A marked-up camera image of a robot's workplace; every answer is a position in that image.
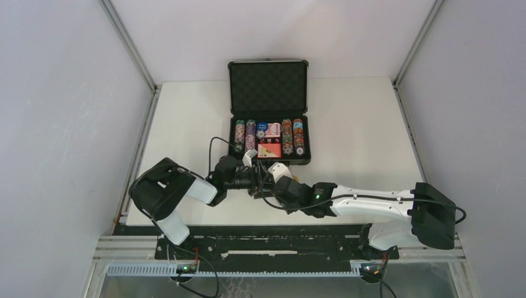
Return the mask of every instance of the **black case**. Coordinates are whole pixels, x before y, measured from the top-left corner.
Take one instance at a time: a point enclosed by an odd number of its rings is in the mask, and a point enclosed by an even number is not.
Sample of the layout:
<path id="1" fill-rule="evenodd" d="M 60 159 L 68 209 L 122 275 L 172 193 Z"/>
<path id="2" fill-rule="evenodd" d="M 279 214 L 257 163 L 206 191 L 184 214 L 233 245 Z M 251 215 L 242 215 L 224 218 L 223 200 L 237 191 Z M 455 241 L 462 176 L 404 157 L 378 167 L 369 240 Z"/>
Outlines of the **black case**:
<path id="1" fill-rule="evenodd" d="M 237 120 L 255 120 L 267 123 L 282 123 L 283 119 L 301 119 L 303 121 L 303 138 L 305 153 L 301 156 L 293 152 L 285 155 L 282 147 L 281 158 L 258 158 L 253 161 L 286 165 L 307 165 L 311 161 L 309 125 L 307 116 L 307 73 L 306 60 L 287 61 L 239 61 L 228 64 L 230 77 L 230 143 L 234 142 L 234 131 Z M 243 152 L 228 148 L 228 154 L 239 161 Z"/>

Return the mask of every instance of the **white table surface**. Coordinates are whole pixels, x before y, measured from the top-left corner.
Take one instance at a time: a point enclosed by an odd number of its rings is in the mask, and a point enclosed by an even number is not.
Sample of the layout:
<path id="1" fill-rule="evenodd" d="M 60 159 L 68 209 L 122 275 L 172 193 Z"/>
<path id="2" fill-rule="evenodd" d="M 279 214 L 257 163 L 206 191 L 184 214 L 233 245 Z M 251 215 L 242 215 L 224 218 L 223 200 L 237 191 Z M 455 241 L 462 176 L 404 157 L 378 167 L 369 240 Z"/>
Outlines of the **white table surface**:
<path id="1" fill-rule="evenodd" d="M 335 182 L 382 191 L 414 188 L 422 181 L 405 124 L 388 78 L 329 78 L 308 82 L 312 160 L 291 166 L 300 182 Z M 164 157 L 205 176 L 208 143 L 228 139 L 230 94 L 227 81 L 164 83 L 149 132 L 140 173 Z M 216 140 L 212 169 L 227 153 Z M 187 225 L 316 225 L 379 222 L 382 218 L 287 215 L 246 191 L 228 191 L 209 207 L 183 199 L 177 211 Z M 151 225 L 131 204 L 127 225 Z"/>

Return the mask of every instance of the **white wall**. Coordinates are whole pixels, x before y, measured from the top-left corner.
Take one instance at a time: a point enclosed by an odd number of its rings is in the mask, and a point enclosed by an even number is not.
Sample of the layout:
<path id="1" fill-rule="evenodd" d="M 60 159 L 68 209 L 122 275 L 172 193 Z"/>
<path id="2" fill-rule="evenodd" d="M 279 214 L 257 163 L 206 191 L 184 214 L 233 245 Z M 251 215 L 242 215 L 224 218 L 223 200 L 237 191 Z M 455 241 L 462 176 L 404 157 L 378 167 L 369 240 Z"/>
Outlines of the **white wall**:
<path id="1" fill-rule="evenodd" d="M 95 0 L 0 4 L 0 296 L 78 297 L 149 89 Z"/>
<path id="2" fill-rule="evenodd" d="M 157 83 L 229 61 L 304 58 L 312 78 L 394 79 L 434 0 L 114 0 Z"/>
<path id="3" fill-rule="evenodd" d="M 524 1 L 447 1 L 402 85 L 430 180 L 458 226 L 482 297 L 524 297 Z"/>

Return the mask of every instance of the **poker chip stack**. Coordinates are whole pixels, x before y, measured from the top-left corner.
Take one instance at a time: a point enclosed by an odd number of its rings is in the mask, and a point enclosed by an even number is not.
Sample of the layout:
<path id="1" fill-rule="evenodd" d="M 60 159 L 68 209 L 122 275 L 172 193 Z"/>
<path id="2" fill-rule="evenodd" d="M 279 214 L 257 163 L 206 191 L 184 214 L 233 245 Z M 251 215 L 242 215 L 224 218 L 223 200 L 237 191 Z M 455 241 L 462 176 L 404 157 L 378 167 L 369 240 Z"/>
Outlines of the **poker chip stack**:
<path id="1" fill-rule="evenodd" d="M 246 125 L 245 152 L 256 149 L 256 121 L 248 120 Z"/>
<path id="2" fill-rule="evenodd" d="M 234 147 L 236 151 L 243 151 L 243 145 L 245 141 L 245 121 L 237 120 L 236 129 L 234 131 Z"/>
<path id="3" fill-rule="evenodd" d="M 283 153 L 289 155 L 293 151 L 292 122 L 290 121 L 290 119 L 284 119 L 282 122 L 282 127 L 283 127 Z"/>
<path id="4" fill-rule="evenodd" d="M 303 122 L 301 119 L 294 120 L 292 129 L 294 132 L 294 148 L 296 149 L 296 154 L 303 155 L 305 153 L 305 141 L 303 139 Z"/>

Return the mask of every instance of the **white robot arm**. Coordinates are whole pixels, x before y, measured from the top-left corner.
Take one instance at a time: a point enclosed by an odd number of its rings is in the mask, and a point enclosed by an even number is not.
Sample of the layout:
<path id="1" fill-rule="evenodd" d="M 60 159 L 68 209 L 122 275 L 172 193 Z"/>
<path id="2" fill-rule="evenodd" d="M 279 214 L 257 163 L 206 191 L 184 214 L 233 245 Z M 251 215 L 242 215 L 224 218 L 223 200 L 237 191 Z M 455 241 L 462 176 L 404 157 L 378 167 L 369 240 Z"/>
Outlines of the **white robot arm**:
<path id="1" fill-rule="evenodd" d="M 296 181 L 282 163 L 272 165 L 268 172 L 274 179 L 272 194 L 280 204 L 273 207 L 287 213 L 300 210 L 314 217 L 361 215 L 388 219 L 363 226 L 362 246 L 380 251 L 418 242 L 444 250 L 454 247 L 455 209 L 462 209 L 427 183 L 417 183 L 415 189 L 405 191 L 366 191 L 334 183 L 308 186 Z M 128 192 L 137 208 L 173 244 L 179 245 L 189 235 L 176 211 L 183 197 L 215 206 L 225 199 L 229 189 L 248 189 L 251 196 L 263 194 L 262 173 L 262 168 L 251 166 L 238 169 L 233 157 L 224 156 L 214 172 L 203 179 L 165 158 L 141 175 Z"/>
<path id="2" fill-rule="evenodd" d="M 272 165 L 269 173 L 275 182 L 274 196 L 287 212 L 302 210 L 315 217 L 365 215 L 388 219 L 364 225 L 360 234 L 363 245 L 381 251 L 414 243 L 452 249 L 455 210 L 464 213 L 458 222 L 465 218 L 464 210 L 427 183 L 417 183 L 412 190 L 368 191 L 334 183 L 309 187 L 294 180 L 282 163 Z"/>

